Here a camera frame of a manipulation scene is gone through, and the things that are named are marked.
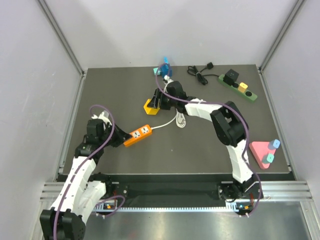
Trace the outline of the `yellow cube plug adapter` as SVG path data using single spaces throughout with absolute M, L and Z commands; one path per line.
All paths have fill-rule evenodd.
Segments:
M 158 107 L 158 108 L 148 107 L 148 104 L 150 103 L 150 101 L 151 101 L 150 98 L 148 98 L 148 99 L 146 100 L 146 102 L 145 102 L 145 104 L 144 104 L 144 106 L 143 106 L 143 109 L 144 109 L 144 111 L 145 111 L 145 113 L 146 113 L 147 115 L 155 116 L 155 115 L 159 112 L 160 108 L 159 108 L 159 107 Z

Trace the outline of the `orange power strip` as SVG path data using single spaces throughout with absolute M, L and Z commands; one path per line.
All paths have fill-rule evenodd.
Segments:
M 152 133 L 152 128 L 148 124 L 146 124 L 140 127 L 139 129 L 131 132 L 131 138 L 126 140 L 123 144 L 125 147 L 130 147 L 138 143 L 139 141 L 145 139 L 146 137 L 149 137 L 150 135 L 152 135 Z

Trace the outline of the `pink triangular socket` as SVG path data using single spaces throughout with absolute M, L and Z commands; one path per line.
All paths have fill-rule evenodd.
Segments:
M 275 150 L 268 149 L 269 142 L 267 141 L 253 141 L 249 144 L 249 149 L 252 152 L 254 159 L 258 163 L 259 167 L 263 170 L 266 170 L 270 167 L 271 164 L 264 164 L 262 162 L 263 157 L 269 153 L 275 155 Z

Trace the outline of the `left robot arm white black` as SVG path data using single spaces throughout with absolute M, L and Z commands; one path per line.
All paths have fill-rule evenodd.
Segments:
M 114 191 L 111 183 L 90 180 L 92 172 L 104 153 L 104 147 L 120 146 L 132 135 L 107 118 L 87 122 L 82 143 L 75 149 L 71 170 L 58 197 L 49 209 L 41 212 L 39 220 L 46 240 L 82 240 L 92 211 L 101 198 Z

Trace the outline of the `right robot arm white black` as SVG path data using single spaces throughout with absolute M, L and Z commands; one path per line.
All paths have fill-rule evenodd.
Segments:
M 262 198 L 261 179 L 255 173 L 248 158 L 249 127 L 234 102 L 209 103 L 188 96 L 179 81 L 168 79 L 163 89 L 157 88 L 146 104 L 152 110 L 175 108 L 179 114 L 198 117 L 213 124 L 219 141 L 226 146 L 232 166 L 232 183 L 221 183 L 219 196 L 235 201 L 247 196 Z

